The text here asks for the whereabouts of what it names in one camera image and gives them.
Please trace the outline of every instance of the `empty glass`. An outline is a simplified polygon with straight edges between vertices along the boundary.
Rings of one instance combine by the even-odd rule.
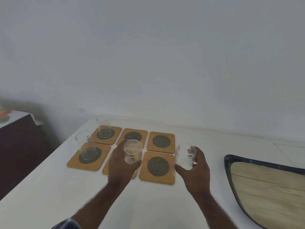
[[[181,143],[176,148],[175,163],[184,169],[190,170],[193,168],[196,154],[194,146],[188,143]]]
[[[76,134],[75,139],[81,152],[81,156],[84,160],[90,160],[97,155],[97,150],[95,143],[93,142],[91,132],[79,132]]]
[[[124,144],[124,160],[132,164],[142,158],[142,145],[137,140],[129,140]]]
[[[107,114],[101,114],[96,117],[98,131],[101,139],[107,139],[111,136],[110,121]]]

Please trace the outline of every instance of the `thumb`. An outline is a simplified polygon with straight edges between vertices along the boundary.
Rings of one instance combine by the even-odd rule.
[[[142,163],[142,160],[139,160],[133,164],[130,165],[130,169],[132,169],[134,172],[140,167]]]
[[[177,171],[177,173],[180,174],[180,176],[181,176],[182,178],[184,178],[186,169],[182,168],[180,165],[177,165],[177,164],[174,164],[174,168],[175,168],[175,170]]]

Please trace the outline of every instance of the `forearm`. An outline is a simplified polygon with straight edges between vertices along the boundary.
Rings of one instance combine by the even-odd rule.
[[[122,188],[118,185],[107,184],[71,218],[77,221],[82,229],[97,229],[121,192]]]
[[[237,229],[211,194],[198,194],[193,197],[204,214],[210,229]]]

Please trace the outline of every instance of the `person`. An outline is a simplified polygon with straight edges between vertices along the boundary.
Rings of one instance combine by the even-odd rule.
[[[108,183],[84,207],[70,219],[64,220],[52,229],[97,229],[107,214],[109,208],[130,182],[133,173],[140,167],[142,161],[128,164],[123,159],[123,146],[128,141],[122,141],[112,154],[108,168]],[[237,229],[223,209],[217,204],[210,193],[210,169],[204,153],[197,147],[195,165],[191,170],[185,170],[174,164],[174,168],[184,180],[186,189],[193,196],[204,214],[210,229]]]

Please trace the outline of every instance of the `person's left hand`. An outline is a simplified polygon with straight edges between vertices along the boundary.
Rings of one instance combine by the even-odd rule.
[[[132,179],[133,173],[140,167],[142,161],[128,164],[124,161],[124,144],[128,140],[122,141],[113,152],[108,166],[108,183],[119,185],[122,190]]]

